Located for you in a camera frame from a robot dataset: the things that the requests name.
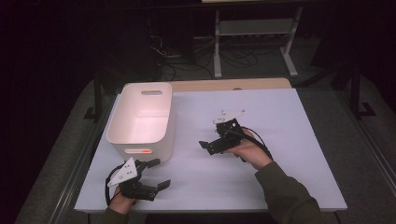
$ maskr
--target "black cable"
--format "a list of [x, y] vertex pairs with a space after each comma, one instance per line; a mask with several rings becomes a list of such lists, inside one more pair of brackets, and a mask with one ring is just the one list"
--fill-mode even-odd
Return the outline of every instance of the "black cable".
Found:
[[226, 132], [226, 133], [234, 133], [234, 134], [237, 134], [237, 135], [239, 135], [239, 136], [241, 136], [243, 138], [246, 138], [248, 141], [254, 143], [257, 147], [261, 148], [262, 151], [264, 151], [264, 153], [267, 154], [267, 156], [271, 160], [274, 160], [272, 155], [271, 155], [271, 152], [268, 150], [268, 147], [264, 143], [261, 143], [261, 142], [257, 141], [257, 139], [255, 139], [254, 137], [251, 137], [251, 136], [249, 136], [249, 135], [247, 135], [245, 133], [238, 133], [238, 132], [234, 132], [234, 131], [231, 131], [231, 130], [224, 130], [224, 132]]
[[334, 212], [334, 215], [335, 215], [335, 219], [337, 219], [337, 222], [341, 224], [341, 218], [338, 216], [337, 212]]
[[251, 130], [251, 129], [247, 128], [247, 127], [242, 127], [242, 128], [248, 129], [249, 131], [253, 132], [253, 133], [256, 134], [256, 135], [260, 138], [260, 140], [262, 141], [262, 138], [261, 138], [256, 132], [254, 132], [253, 130]]
[[111, 176], [114, 174], [114, 172], [116, 172], [117, 170], [119, 170], [124, 164], [117, 166], [116, 168], [114, 168], [110, 174], [108, 175], [108, 177], [106, 178], [106, 183], [105, 183], [105, 197], [106, 197], [106, 203], [107, 206], [110, 205], [110, 202], [112, 199], [110, 199], [110, 192], [109, 192], [109, 187], [107, 186], [108, 182], [110, 182]]

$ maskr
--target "dark background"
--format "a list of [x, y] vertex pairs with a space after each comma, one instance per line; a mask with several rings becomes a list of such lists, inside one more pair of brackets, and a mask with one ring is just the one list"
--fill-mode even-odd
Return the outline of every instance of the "dark background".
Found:
[[[98, 71], [107, 93], [114, 93], [121, 83], [158, 78], [159, 58], [149, 49], [144, 23], [147, 14], [86, 13], [81, 9], [84, 6], [102, 5], [46, 0], [0, 3], [1, 94], [5, 102], [1, 113], [1, 223], [14, 222], [74, 102]], [[330, 6], [304, 10], [298, 36], [322, 37], [315, 65], [329, 67], [351, 58], [396, 111], [394, 13], [393, 1], [332, 1]], [[212, 34], [208, 22], [212, 20], [203, 20], [206, 17], [213, 14], [163, 13], [157, 15], [154, 25], [166, 44], [188, 55], [192, 36]]]

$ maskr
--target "gray carpet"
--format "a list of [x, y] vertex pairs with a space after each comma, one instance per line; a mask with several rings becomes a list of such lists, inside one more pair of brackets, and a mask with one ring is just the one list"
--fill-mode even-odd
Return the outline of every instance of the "gray carpet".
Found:
[[[296, 67], [300, 72], [298, 78], [290, 78], [295, 84], [312, 77], [321, 69], [309, 66], [315, 53], [318, 41], [315, 39], [299, 39], [293, 45], [291, 57], [296, 58]], [[251, 78], [251, 77], [287, 77], [288, 73], [278, 51], [256, 51], [256, 65], [246, 68], [236, 68], [234, 64], [223, 63], [223, 78]], [[177, 80], [209, 79], [212, 69], [211, 55], [206, 54], [197, 62], [206, 66], [207, 70], [194, 65], [182, 64], [185, 70], [177, 69]], [[169, 68], [164, 68], [163, 79], [173, 77]], [[365, 117], [357, 121], [349, 112], [346, 105], [347, 90], [333, 91], [330, 88], [332, 76], [328, 76], [309, 88], [299, 89], [298, 93], [303, 102], [315, 134], [322, 147], [325, 158], [342, 191], [348, 209], [338, 211], [341, 223], [383, 223], [390, 224], [396, 220], [395, 196], [385, 180], [380, 166], [376, 162], [371, 146], [362, 134], [361, 125], [369, 131], [376, 144], [389, 159], [389, 164], [396, 165], [393, 146], [396, 122], [395, 114], [389, 111], [378, 95], [376, 88], [368, 80], [363, 79], [361, 85], [361, 99], [368, 102], [377, 116]], [[37, 179], [34, 188], [22, 208], [17, 223], [98, 223], [101, 215], [90, 215], [73, 210], [89, 161], [85, 160], [77, 172], [79, 176], [71, 176], [76, 170], [76, 163], [84, 150], [92, 144], [95, 136], [100, 134], [102, 124], [94, 124], [91, 119], [84, 119], [89, 107], [93, 106], [92, 83], [80, 95], [69, 120], [64, 125], [57, 143], [48, 161]], [[77, 189], [66, 189], [70, 181], [76, 181]], [[64, 209], [59, 208], [58, 202], [65, 203]], [[144, 223], [145, 214], [131, 214], [130, 223]], [[329, 223], [338, 223], [335, 214], [324, 214]]]

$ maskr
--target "white mounting bracket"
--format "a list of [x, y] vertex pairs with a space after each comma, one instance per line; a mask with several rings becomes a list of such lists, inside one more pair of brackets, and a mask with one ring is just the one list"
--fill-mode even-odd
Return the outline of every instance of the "white mounting bracket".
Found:
[[214, 124], [219, 124], [219, 123], [225, 123], [227, 121], [230, 121], [232, 119], [235, 119], [236, 117], [239, 117], [241, 115], [245, 114], [245, 110], [241, 110], [241, 111], [234, 111], [234, 110], [230, 110], [230, 111], [221, 111], [221, 115], [219, 116], [218, 119], [213, 120]]
[[131, 157], [110, 179], [110, 182], [108, 182], [107, 186], [111, 187], [134, 177], [137, 177], [137, 171], [136, 166], [134, 165], [134, 158]]

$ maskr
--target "floor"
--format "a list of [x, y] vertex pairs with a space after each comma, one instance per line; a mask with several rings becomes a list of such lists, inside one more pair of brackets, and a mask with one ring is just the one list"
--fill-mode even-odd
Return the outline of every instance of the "floor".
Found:
[[[203, 37], [196, 42], [196, 54], [199, 56], [195, 61], [179, 57], [177, 52], [164, 60], [163, 81], [213, 79], [212, 54], [207, 48], [212, 40]], [[299, 76], [295, 78], [288, 75], [278, 50], [283, 43], [282, 36], [223, 40], [222, 78], [285, 77], [292, 85], [296, 85], [322, 71], [321, 68], [310, 65], [319, 39], [300, 37], [295, 40], [290, 52], [290, 57], [299, 72]], [[323, 216], [328, 223], [393, 223], [396, 220], [396, 197], [383, 170], [389, 167], [396, 170], [396, 140], [393, 136], [396, 133], [396, 115], [381, 100], [375, 86], [363, 77], [361, 101], [367, 102], [376, 116], [356, 119], [348, 108], [349, 88], [334, 91], [331, 87], [334, 76], [335, 74], [330, 74], [309, 87], [297, 90], [348, 205], [346, 211], [324, 213]], [[104, 108], [110, 105], [111, 99], [105, 97]], [[40, 177], [20, 212], [18, 223], [32, 223], [32, 220], [51, 223], [100, 221], [100, 214], [88, 216], [73, 210], [78, 188], [89, 168], [88, 154], [94, 148], [95, 136], [100, 134], [100, 125], [103, 125], [83, 118], [87, 109], [93, 106], [91, 82], [76, 101]], [[384, 165], [384, 162], [380, 164], [378, 155], [383, 155], [389, 166]], [[45, 188], [48, 183], [51, 183], [53, 188]], [[132, 213], [130, 223], [145, 223], [147, 218], [146, 214]], [[209, 218], [203, 223], [224, 223], [227, 220], [216, 218]]]

